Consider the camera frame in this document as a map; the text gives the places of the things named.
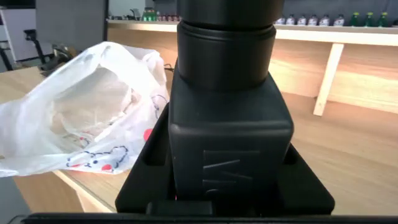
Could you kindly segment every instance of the black cable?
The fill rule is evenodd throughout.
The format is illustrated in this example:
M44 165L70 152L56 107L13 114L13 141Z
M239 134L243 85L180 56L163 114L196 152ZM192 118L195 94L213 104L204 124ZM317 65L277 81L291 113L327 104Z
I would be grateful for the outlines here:
M167 64L164 65L164 67L165 67L164 70L168 70L168 71L174 72L174 68L172 67L171 64L167 63Z

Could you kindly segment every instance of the cartoon print on bag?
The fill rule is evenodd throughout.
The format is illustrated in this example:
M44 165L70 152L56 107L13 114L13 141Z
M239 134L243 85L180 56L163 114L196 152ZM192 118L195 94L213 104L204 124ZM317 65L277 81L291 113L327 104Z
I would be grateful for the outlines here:
M126 160L129 149L126 146L116 146L110 151L104 152L88 152L81 153L89 154L90 160L82 164L73 164L71 158L67 159L67 167L87 167L94 170L101 170L103 172L113 172L120 164Z

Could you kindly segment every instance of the black device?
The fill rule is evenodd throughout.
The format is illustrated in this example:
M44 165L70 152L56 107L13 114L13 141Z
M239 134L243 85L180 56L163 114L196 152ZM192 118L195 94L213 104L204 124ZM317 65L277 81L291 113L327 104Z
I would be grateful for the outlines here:
M333 197L291 145L293 122L268 72L283 3L178 1L170 103L116 199L118 213L23 222L396 223L329 216Z

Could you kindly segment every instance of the white wall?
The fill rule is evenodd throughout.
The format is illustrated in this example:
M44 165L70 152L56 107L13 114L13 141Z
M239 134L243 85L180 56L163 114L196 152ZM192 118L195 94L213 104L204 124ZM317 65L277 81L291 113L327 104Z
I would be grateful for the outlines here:
M130 9L138 9L140 15L145 8L146 0L109 0L109 11L112 16L131 15Z

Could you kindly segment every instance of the white plastic bag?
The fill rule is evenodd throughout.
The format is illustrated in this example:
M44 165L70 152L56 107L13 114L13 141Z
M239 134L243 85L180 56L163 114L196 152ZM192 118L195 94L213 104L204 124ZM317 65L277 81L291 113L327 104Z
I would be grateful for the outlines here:
M169 100L155 50L91 47L20 100L0 105L0 177L132 167Z

